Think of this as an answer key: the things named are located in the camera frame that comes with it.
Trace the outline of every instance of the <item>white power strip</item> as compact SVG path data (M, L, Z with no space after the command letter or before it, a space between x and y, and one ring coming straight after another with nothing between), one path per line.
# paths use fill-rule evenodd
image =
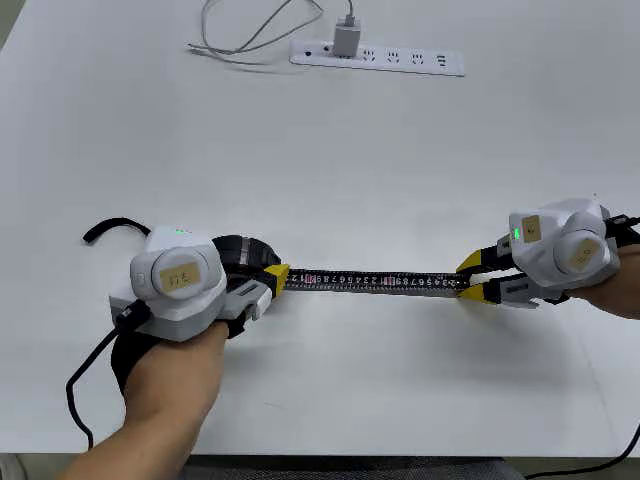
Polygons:
M459 53L360 45L355 57L341 58L333 56L332 47L331 42L293 40L289 60L298 65L464 77L464 62Z

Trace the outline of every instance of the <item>white charging cable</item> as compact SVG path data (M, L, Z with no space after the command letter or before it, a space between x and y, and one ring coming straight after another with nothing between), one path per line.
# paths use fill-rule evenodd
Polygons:
M271 45L279 40L282 40L285 37L288 37L289 35L300 30L301 28L304 28L307 25L310 25L311 23L319 20L320 17L322 17L322 14L324 13L324 9L318 4L318 2L316 2L315 0L306 0L317 10L316 15L314 15L311 19L306 20L301 24L293 27L292 29L286 31L285 33L277 35L276 37L270 40L252 45L256 40L256 38L262 33L262 31L265 28L267 28L267 26L273 21L273 19L277 17L278 14L293 1L293 0L285 0L282 3L282 5L280 5L276 9L276 11L273 12L271 16L269 16L269 18L267 18L267 20L260 26L260 28L258 28L258 30L256 30L256 32L243 45L237 48L230 48L230 49L219 48L219 47L212 46L207 40L207 19L209 16L209 11L211 10L211 7L213 7L219 1L220 0L207 0L205 4L202 6L202 10L200 12L200 33L202 35L202 44L197 45L197 44L189 43L187 44L187 46L189 47L189 51L196 55L204 55L204 56L214 58L216 60L220 60L225 63L232 63L236 65L265 65L265 63L262 63L262 62L245 62L241 60L231 60L226 57L241 54L241 53L253 52L260 48L264 48L267 45Z

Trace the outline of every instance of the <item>white table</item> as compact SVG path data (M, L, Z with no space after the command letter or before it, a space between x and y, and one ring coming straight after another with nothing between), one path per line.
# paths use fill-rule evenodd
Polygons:
M323 3L298 38L330 38L344 6ZM64 382L142 245L83 246L102 218L253 235L298 267L452 271L513 208L640 213L634 0L358 2L365 40L461 51L464 79L294 67L286 42L264 53L283 73L239 72L184 52L199 7L28 0L0 53L0 451L84 448ZM223 4L216 41L270 7ZM578 301L290 293L229 345L195 451L613 455L639 342ZM107 358L77 387L98 439L122 416Z

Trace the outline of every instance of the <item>forearm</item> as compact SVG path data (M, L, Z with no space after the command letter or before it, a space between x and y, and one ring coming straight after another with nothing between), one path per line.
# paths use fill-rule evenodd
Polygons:
M200 422L160 413L131 420L109 439L79 456L60 480L169 480L186 462Z
M79 456L60 480L175 478L218 395L225 323L183 343L160 343L131 371L123 427Z

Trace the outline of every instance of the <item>measuring tape blade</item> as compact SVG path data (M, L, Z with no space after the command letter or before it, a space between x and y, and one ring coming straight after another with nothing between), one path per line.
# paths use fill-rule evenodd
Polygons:
M456 297L469 287L469 275L457 273L289 270L286 290Z

